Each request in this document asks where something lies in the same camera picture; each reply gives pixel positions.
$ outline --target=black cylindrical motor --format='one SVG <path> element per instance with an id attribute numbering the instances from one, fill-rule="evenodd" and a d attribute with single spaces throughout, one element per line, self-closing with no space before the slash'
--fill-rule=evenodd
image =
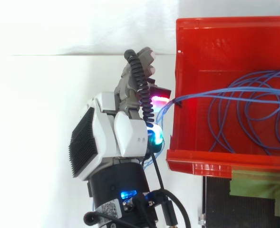
<path id="1" fill-rule="evenodd" d="M 125 211 L 126 193 L 148 193 L 149 187 L 143 167 L 135 162 L 121 163 L 104 168 L 89 178 L 88 188 L 97 212 L 119 218 L 138 227 L 148 227 L 146 219 L 134 208 Z M 155 209 L 148 208 L 147 218 L 157 222 Z M 107 219 L 100 219 L 100 227 L 123 228 Z"/>

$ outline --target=pink light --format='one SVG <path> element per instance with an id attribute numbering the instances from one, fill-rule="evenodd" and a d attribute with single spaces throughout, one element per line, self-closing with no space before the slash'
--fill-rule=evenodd
<path id="1" fill-rule="evenodd" d="M 166 102 L 168 103 L 169 102 L 169 98 L 166 98 L 166 97 L 161 97 L 161 96 L 153 96 L 151 98 L 152 101 L 163 101 L 163 102 Z"/>
<path id="2" fill-rule="evenodd" d="M 153 105 L 153 110 L 154 112 L 159 112 L 161 108 L 166 105 L 169 102 L 169 98 L 166 97 L 160 97 L 160 96 L 153 96 L 151 98 L 152 100 L 152 105 Z"/>

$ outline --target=blue led light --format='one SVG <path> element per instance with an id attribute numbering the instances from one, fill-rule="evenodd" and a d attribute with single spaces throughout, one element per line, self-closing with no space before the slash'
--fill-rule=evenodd
<path id="1" fill-rule="evenodd" d="M 162 128 L 154 124 L 153 127 L 147 127 L 148 132 L 152 131 L 154 133 L 154 144 L 160 145 L 163 142 L 163 131 Z"/>
<path id="2" fill-rule="evenodd" d="M 133 197 L 133 196 L 135 196 L 135 195 L 136 195 L 136 190 L 132 190 L 132 191 L 123 191 L 123 192 L 121 192 L 121 198 L 122 198 L 123 200 L 129 199 L 129 198 L 131 198 L 131 197 Z"/>

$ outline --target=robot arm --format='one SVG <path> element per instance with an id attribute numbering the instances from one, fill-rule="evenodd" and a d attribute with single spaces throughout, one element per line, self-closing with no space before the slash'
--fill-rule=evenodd
<path id="1" fill-rule="evenodd" d="M 156 126 L 151 123 L 154 115 L 150 89 L 168 98 L 170 91 L 157 87 L 149 78 L 154 73 L 150 65 L 154 52 L 150 48 L 138 54 L 126 51 L 125 58 L 128 64 L 115 91 L 90 100 L 72 133 L 69 155 L 73 175 L 88 181 L 96 209 L 87 213 L 84 221 L 105 228 L 154 228 L 154 207 L 162 204 L 166 223 L 174 227 L 177 221 L 166 190 L 150 193 L 140 164 L 162 146 L 162 139 L 159 145 L 152 145 L 157 140 L 153 133 Z"/>

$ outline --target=green tape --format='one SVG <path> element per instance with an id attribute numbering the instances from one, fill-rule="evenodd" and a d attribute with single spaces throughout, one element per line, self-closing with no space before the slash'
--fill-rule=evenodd
<path id="1" fill-rule="evenodd" d="M 275 199 L 275 216 L 280 216 L 280 173 L 232 171 L 232 196 Z"/>

